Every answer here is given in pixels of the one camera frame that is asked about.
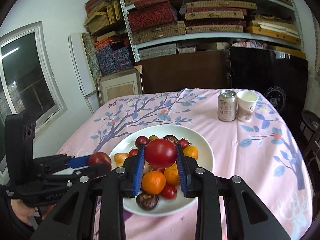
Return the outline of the person's left hand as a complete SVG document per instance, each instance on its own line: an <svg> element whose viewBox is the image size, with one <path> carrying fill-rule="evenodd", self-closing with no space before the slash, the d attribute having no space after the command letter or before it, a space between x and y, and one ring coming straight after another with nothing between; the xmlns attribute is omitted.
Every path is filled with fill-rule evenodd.
<svg viewBox="0 0 320 240"><path fill-rule="evenodd" d="M10 201L11 208L15 216L24 224L31 226L31 221L29 217L35 214L35 209L33 207L28 207L19 199L12 199Z"/></svg>

